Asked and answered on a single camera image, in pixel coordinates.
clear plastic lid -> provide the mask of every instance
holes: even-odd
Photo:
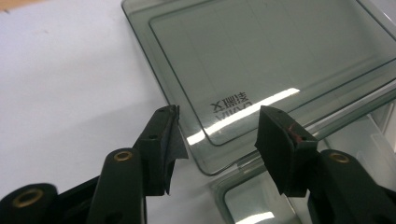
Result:
[[[125,0],[201,171],[254,152],[258,111],[316,137],[395,96],[396,42],[354,0]]]

